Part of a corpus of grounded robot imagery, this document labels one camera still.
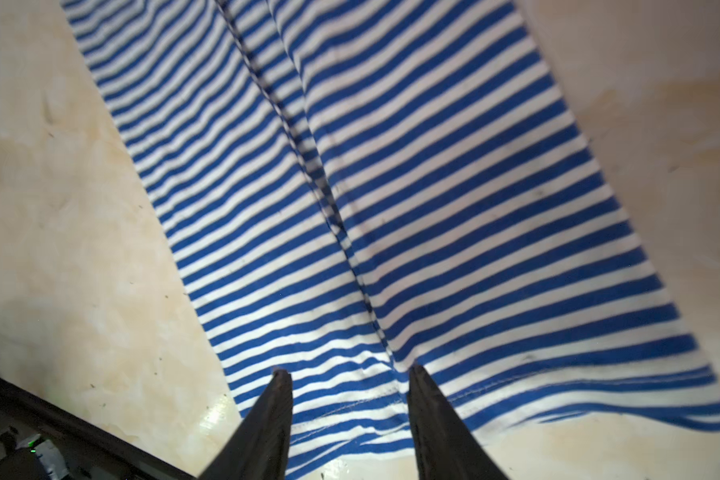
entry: striped cloth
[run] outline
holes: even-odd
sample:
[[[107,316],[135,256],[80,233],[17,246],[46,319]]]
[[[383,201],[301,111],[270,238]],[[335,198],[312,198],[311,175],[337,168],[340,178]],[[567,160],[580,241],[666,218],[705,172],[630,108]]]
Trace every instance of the striped cloth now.
[[[409,452],[407,370],[482,442],[720,388],[514,6],[69,0],[245,415],[294,380],[288,477]]]

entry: beige marble surface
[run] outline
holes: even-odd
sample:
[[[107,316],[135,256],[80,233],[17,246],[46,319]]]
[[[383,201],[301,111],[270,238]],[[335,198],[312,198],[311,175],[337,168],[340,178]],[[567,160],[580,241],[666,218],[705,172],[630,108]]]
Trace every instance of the beige marble surface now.
[[[518,3],[720,374],[720,0]],[[0,0],[0,375],[193,474],[239,421],[55,0]],[[516,480],[720,478],[720,434],[640,418],[529,426],[488,450]]]

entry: table surface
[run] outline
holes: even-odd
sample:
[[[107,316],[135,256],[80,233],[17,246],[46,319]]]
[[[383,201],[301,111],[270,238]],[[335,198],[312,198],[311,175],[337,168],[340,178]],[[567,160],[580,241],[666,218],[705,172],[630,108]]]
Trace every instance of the table surface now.
[[[518,3],[720,374],[720,0]],[[54,0],[0,0],[0,376],[192,474],[240,421]],[[488,450],[517,480],[720,478],[720,434],[641,418],[527,426]]]

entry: blue and white striped fabric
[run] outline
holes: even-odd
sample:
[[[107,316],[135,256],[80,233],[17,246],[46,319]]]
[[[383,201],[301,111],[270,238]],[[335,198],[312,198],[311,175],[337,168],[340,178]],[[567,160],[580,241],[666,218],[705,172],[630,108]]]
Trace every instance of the blue and white striped fabric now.
[[[407,370],[485,441],[720,388],[514,6],[70,0],[243,415],[294,379],[288,477],[409,452]]]

